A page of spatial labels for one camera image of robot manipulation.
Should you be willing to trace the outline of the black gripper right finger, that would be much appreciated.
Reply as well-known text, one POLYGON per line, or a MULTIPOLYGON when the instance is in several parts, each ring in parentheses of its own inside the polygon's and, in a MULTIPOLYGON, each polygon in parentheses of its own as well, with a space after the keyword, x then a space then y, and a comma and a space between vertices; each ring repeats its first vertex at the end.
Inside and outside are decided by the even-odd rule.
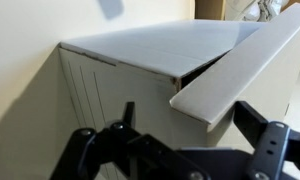
POLYGON ((290 161, 300 170, 300 132, 267 120, 246 101, 235 103, 233 122, 254 148, 245 180, 293 180, 283 172, 283 166, 290 161))

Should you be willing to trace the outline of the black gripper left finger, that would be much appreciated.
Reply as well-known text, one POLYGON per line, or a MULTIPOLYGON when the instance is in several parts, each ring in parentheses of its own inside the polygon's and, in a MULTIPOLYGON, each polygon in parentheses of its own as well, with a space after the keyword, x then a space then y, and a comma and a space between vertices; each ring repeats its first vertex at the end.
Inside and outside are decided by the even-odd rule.
POLYGON ((94 180, 112 163, 128 180, 204 180, 204 170, 149 134, 134 129, 135 104, 102 131, 73 132, 49 180, 94 180))

